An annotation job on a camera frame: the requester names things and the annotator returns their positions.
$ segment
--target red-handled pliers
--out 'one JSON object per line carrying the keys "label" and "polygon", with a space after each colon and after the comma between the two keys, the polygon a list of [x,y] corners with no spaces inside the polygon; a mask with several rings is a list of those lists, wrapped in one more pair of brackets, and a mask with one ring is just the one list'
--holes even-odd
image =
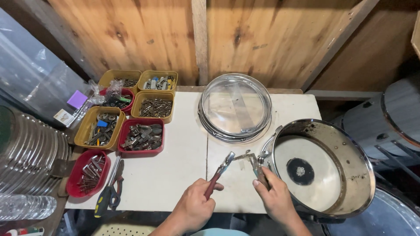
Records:
{"label": "red-handled pliers", "polygon": [[235,157],[235,153],[230,152],[228,156],[225,158],[225,160],[222,162],[222,164],[219,166],[219,168],[217,168],[216,173],[214,174],[213,178],[211,178],[210,180],[209,187],[204,193],[204,196],[206,197],[207,200],[209,200],[210,195],[213,193],[213,188],[216,185],[216,181],[220,178],[223,172],[228,168],[229,164],[232,162],[234,157]]}

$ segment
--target screwdriver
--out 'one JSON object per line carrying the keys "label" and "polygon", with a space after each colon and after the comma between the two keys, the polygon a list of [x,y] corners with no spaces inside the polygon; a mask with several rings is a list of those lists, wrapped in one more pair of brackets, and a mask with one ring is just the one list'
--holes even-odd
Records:
{"label": "screwdriver", "polygon": [[117,159],[115,160],[114,167],[112,168],[111,175],[108,179],[108,183],[105,186],[104,190],[98,197],[98,201],[96,202],[95,213],[94,216],[99,218],[102,214],[108,209],[108,205],[112,203],[112,200],[115,199],[116,202],[120,201],[120,197],[118,196],[115,188],[113,187],[115,174],[117,173],[118,166],[121,160],[121,153],[117,154]]}

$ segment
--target plastic bag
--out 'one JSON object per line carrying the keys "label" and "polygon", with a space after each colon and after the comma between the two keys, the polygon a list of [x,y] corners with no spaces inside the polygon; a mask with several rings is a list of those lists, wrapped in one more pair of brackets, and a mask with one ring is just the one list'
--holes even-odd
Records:
{"label": "plastic bag", "polygon": [[108,101],[110,98],[121,98],[121,91],[124,87],[124,79],[111,80],[109,87],[106,89],[105,99]]}
{"label": "plastic bag", "polygon": [[93,91],[93,96],[88,99],[88,102],[91,102],[95,105],[103,104],[106,101],[105,96],[99,94],[103,87],[101,85],[96,84],[95,81],[91,79],[89,80],[89,86],[90,89]]}

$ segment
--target red plastic tray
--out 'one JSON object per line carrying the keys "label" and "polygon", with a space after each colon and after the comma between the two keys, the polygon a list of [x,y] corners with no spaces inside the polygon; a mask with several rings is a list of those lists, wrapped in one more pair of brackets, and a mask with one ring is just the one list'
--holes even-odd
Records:
{"label": "red plastic tray", "polygon": [[[106,94],[106,89],[101,90],[99,92],[99,94],[100,95],[105,95]],[[121,111],[124,112],[125,115],[130,115],[131,114],[131,108],[133,107],[133,103],[134,103],[134,94],[129,89],[122,89],[121,94],[122,95],[131,95],[131,97],[132,97],[131,103],[128,106],[121,109]]]}
{"label": "red plastic tray", "polygon": [[[83,175],[83,172],[82,172],[83,167],[85,167],[88,163],[90,163],[90,158],[95,155],[104,155],[105,164],[104,164],[104,167],[102,168],[102,173],[101,173],[101,176],[99,177],[97,186],[91,189],[90,192],[87,192],[86,194],[84,191],[81,191],[81,188],[77,183],[81,181],[81,177]],[[71,170],[70,176],[67,180],[66,190],[68,194],[72,197],[84,197],[84,196],[92,196],[96,194],[104,186],[105,181],[108,177],[110,166],[111,166],[111,160],[109,159],[109,157],[106,155],[104,151],[98,150],[98,149],[89,149],[85,151],[76,160],[76,163],[74,163],[74,167]]]}
{"label": "red plastic tray", "polygon": [[[162,144],[160,147],[154,150],[140,150],[140,151],[126,151],[124,148],[121,147],[121,144],[125,143],[127,134],[130,132],[130,126],[133,125],[152,125],[152,124],[160,124],[162,126]],[[135,119],[128,119],[124,121],[123,125],[121,126],[120,136],[118,137],[118,150],[120,152],[132,153],[132,154],[144,154],[145,156],[153,156],[157,155],[163,150],[163,143],[165,140],[165,124],[163,123],[162,119],[158,118],[135,118]]]}

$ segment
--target white table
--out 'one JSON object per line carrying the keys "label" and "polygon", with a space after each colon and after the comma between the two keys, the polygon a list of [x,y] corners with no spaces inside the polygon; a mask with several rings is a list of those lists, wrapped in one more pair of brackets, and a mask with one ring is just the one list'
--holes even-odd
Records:
{"label": "white table", "polygon": [[[233,151],[256,154],[279,125],[303,119],[320,119],[313,95],[271,94],[273,117],[267,131],[250,144],[228,144],[216,140],[202,127],[197,116],[201,93],[177,92],[173,119],[165,125],[163,151],[155,157],[124,156],[124,182],[118,210],[172,211],[184,190],[198,178],[210,180],[223,159]],[[111,167],[115,153],[108,155]],[[232,162],[218,182],[225,186],[214,191],[215,212],[265,213],[252,186],[256,179],[247,161]],[[66,208],[94,209],[100,192],[92,197],[69,197]]]}

